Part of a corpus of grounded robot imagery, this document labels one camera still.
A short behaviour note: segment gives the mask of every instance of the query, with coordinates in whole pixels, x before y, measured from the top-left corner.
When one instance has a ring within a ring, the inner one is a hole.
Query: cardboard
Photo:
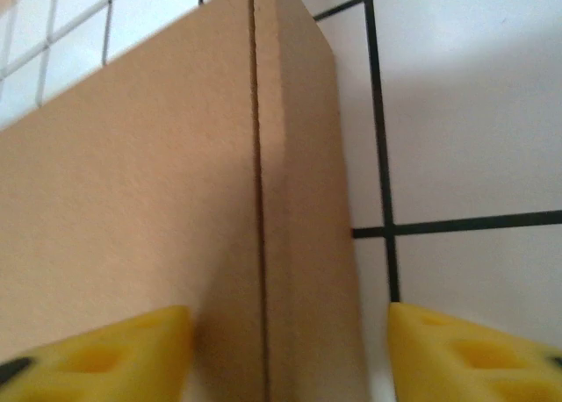
[[[334,59],[212,0],[0,133],[0,357],[188,305],[185,400],[366,401]]]

